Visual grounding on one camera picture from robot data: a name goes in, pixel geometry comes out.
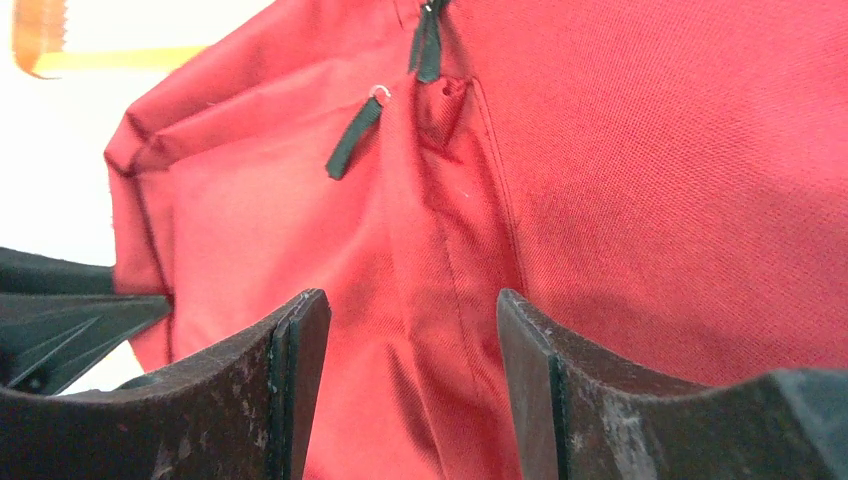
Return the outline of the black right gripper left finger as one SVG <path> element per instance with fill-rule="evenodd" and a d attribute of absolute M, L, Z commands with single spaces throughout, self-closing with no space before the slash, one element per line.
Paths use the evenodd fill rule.
<path fill-rule="evenodd" d="M 331 312 L 320 289 L 109 391 L 1 392 L 5 479 L 299 479 Z"/>

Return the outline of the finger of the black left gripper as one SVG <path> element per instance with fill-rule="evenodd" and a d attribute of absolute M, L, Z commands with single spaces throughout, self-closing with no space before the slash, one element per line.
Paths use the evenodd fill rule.
<path fill-rule="evenodd" d="M 1 386 L 59 394 L 170 312 L 157 295 L 3 294 Z"/>
<path fill-rule="evenodd" d="M 1 291 L 45 295 L 113 294 L 113 268 L 2 247 Z"/>

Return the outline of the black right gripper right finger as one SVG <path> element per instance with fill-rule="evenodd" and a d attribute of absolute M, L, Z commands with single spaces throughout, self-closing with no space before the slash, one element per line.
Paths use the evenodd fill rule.
<path fill-rule="evenodd" d="M 847 373 L 778 369 L 728 387 L 658 373 L 519 293 L 497 328 L 527 479 L 843 479 Z"/>

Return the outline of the red backpack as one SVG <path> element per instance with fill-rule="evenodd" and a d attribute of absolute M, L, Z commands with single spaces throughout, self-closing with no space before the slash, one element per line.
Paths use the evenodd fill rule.
<path fill-rule="evenodd" d="M 155 369 L 307 288 L 309 479 L 516 479 L 500 290 L 726 384 L 847 363 L 843 1 L 278 1 L 105 159 Z"/>

